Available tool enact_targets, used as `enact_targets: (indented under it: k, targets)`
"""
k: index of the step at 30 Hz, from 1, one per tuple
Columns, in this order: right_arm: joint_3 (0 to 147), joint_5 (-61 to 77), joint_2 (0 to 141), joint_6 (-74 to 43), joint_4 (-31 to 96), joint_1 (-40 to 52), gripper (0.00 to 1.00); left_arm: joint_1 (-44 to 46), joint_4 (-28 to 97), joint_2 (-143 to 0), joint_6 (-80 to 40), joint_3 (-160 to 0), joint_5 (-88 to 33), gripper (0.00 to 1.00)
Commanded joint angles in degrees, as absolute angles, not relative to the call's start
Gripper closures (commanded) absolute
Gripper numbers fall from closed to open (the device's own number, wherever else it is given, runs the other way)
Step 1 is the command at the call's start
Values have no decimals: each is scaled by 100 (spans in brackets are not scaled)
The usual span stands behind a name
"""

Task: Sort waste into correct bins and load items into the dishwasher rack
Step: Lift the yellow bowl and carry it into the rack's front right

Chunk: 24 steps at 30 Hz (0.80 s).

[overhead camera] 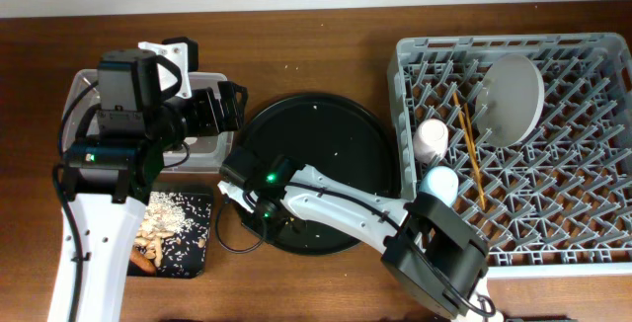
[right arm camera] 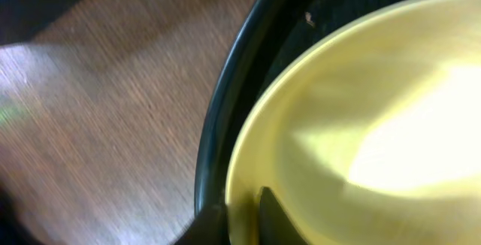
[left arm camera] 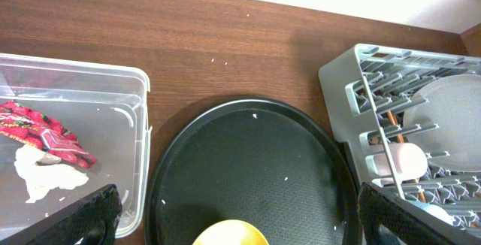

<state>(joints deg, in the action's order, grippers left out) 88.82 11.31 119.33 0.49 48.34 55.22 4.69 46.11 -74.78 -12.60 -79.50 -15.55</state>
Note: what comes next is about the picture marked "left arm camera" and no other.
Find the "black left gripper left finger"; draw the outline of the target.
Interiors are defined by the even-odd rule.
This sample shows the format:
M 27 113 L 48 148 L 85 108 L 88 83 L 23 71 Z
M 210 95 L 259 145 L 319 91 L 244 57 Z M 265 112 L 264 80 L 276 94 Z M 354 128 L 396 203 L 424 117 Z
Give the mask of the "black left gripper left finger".
M 1 243 L 113 244 L 122 211 L 117 187 L 107 184 Z

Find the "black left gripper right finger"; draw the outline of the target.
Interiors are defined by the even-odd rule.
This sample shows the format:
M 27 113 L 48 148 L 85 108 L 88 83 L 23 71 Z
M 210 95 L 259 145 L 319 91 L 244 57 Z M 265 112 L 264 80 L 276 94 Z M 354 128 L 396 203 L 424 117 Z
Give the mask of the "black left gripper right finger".
M 363 183 L 358 197 L 358 216 L 368 244 L 476 245 L 480 239 L 457 229 L 413 204 Z

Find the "blue cup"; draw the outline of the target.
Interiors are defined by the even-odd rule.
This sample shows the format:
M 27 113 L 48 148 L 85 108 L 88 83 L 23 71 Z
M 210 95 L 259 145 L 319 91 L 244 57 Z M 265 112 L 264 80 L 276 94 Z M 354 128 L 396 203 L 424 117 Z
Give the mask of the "blue cup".
M 421 201 L 407 200 L 407 202 L 411 203 L 412 205 L 418 207 L 421 210 L 424 210 L 425 212 L 440 219 L 441 221 L 447 223 L 448 225 L 453 226 L 452 217 L 442 207 L 439 207 L 435 204 L 424 203 Z

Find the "pink cup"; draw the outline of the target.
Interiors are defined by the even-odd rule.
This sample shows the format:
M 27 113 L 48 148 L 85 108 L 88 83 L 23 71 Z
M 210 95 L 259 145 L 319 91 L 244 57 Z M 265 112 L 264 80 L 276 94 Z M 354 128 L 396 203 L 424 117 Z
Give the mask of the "pink cup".
M 418 146 L 411 143 L 390 143 L 388 147 L 397 171 L 397 180 L 402 182 L 419 179 L 425 174 L 428 161 Z M 366 158 L 370 170 L 378 176 L 390 175 L 391 170 L 383 146 L 372 146 L 372 149 L 380 153 Z

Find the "red snack wrapper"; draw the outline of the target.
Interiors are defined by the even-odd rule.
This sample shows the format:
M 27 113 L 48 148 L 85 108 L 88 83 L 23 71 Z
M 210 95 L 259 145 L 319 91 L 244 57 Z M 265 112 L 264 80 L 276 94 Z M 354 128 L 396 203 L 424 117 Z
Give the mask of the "red snack wrapper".
M 1 134 L 82 168 L 97 162 L 59 121 L 14 100 L 1 104 Z

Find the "grey plate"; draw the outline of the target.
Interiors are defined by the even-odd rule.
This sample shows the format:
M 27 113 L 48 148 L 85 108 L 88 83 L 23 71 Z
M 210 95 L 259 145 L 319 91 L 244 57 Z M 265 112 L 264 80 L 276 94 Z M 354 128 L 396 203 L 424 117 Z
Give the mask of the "grey plate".
M 407 140 L 431 155 L 431 163 L 451 171 L 480 171 L 480 76 L 440 78 L 413 97 L 428 101 L 404 111 L 403 125 L 438 127 L 407 135 Z

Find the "yellow bowl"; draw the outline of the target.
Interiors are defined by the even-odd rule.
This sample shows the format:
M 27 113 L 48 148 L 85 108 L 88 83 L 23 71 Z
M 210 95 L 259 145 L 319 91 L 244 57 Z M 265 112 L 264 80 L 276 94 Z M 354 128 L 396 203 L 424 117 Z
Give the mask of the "yellow bowl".
M 269 245 L 266 237 L 248 222 L 229 219 L 206 228 L 193 245 Z

